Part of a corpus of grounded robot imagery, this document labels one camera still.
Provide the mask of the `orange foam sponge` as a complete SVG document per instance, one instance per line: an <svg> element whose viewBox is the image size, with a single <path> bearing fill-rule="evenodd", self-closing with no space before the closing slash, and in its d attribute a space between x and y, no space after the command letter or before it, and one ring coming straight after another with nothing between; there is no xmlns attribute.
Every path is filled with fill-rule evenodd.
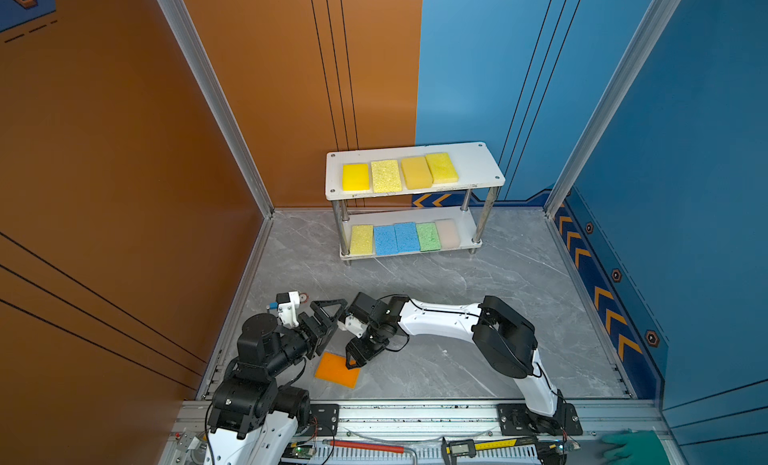
<svg viewBox="0 0 768 465"><path fill-rule="evenodd" d="M359 370L357 368L349 369L344 357L325 352L320 359L314 377L354 389L357 385Z"/></svg>

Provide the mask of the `yellow cellulose sponge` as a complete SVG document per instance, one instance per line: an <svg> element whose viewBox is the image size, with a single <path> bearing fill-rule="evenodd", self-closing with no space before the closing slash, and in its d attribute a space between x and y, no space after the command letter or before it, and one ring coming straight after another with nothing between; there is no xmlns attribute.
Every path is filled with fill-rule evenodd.
<svg viewBox="0 0 768 465"><path fill-rule="evenodd" d="M351 228L349 252L351 256L374 254L374 226L354 225Z"/></svg>
<svg viewBox="0 0 768 465"><path fill-rule="evenodd" d="M399 163L397 160L381 160L371 163L373 192L376 194L402 191Z"/></svg>

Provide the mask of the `blue cellulose sponge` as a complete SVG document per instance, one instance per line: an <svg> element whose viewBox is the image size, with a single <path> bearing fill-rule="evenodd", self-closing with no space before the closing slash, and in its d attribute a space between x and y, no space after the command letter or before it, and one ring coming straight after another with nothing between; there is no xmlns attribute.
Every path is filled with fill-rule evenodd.
<svg viewBox="0 0 768 465"><path fill-rule="evenodd" d="M377 256L390 256L398 253L397 237L393 225L375 226L373 232Z"/></svg>
<svg viewBox="0 0 768 465"><path fill-rule="evenodd" d="M399 254L418 253L421 250L415 223L408 222L395 224L394 231L397 241L397 252Z"/></svg>

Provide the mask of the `green cellulose sponge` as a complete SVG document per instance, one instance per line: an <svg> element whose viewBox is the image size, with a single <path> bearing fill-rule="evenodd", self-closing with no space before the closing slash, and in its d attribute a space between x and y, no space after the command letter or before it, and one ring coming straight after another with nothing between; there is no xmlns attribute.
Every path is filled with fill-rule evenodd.
<svg viewBox="0 0 768 465"><path fill-rule="evenodd" d="M416 232L421 252L440 251L442 249L439 232L435 222L418 223Z"/></svg>

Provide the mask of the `beige foam sponge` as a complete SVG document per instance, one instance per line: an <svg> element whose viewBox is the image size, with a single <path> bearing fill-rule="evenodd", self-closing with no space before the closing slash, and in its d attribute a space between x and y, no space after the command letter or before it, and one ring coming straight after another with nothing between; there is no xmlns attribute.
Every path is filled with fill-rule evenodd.
<svg viewBox="0 0 768 465"><path fill-rule="evenodd" d="M458 249L461 245L460 234L456 222L452 219L435 221L442 250Z"/></svg>

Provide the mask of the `thick yellow foam sponge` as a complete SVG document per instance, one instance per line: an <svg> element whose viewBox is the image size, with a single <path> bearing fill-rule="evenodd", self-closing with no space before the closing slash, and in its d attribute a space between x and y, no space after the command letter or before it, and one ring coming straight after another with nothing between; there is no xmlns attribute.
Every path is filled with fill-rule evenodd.
<svg viewBox="0 0 768 465"><path fill-rule="evenodd" d="M342 191L345 193L369 192L371 190L370 166L367 163L344 164L342 166Z"/></svg>

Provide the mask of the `small yellow foam sponge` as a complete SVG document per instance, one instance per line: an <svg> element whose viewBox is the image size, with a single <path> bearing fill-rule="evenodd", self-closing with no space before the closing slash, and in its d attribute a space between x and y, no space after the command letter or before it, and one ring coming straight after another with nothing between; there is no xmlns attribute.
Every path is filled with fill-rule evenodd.
<svg viewBox="0 0 768 465"><path fill-rule="evenodd" d="M434 185L457 183L459 180L449 153L433 153L425 156Z"/></svg>

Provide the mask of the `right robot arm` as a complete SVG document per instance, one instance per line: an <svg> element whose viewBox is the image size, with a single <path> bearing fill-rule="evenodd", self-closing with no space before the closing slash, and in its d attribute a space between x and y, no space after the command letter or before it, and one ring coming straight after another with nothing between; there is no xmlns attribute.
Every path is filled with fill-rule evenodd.
<svg viewBox="0 0 768 465"><path fill-rule="evenodd" d="M402 294L374 299L359 293L338 323L354 335L345 347L348 369L361 368L387 351L398 333L408 339L428 335L472 343L491 368L514 380L532 432L566 431L567 402L545 371L534 325L498 297L445 305Z"/></svg>

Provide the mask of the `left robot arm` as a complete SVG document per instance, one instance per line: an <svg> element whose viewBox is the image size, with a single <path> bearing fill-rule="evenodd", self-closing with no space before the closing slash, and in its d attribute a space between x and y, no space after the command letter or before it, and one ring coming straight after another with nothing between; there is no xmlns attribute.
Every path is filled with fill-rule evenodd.
<svg viewBox="0 0 768 465"><path fill-rule="evenodd" d="M293 328L273 314L251 316L205 416L208 464L277 464L290 441L289 431L306 426L309 392L294 380L277 377L299 363L320 356L348 310L344 299L313 301Z"/></svg>

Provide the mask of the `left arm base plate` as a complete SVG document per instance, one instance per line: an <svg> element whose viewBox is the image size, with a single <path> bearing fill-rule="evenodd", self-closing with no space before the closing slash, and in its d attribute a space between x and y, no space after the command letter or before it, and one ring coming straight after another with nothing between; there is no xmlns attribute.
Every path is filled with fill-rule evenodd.
<svg viewBox="0 0 768 465"><path fill-rule="evenodd" d="M307 424L299 429L300 436L332 437L337 434L340 405L337 403L310 404Z"/></svg>

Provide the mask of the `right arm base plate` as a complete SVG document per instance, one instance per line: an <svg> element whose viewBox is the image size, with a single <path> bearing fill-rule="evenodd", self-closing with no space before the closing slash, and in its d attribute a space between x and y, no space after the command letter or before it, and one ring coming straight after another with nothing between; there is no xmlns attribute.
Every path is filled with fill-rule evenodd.
<svg viewBox="0 0 768 465"><path fill-rule="evenodd" d="M496 406L503 436L551 435L581 436L583 428L574 405L559 402L553 417L536 414L524 404L502 403Z"/></svg>

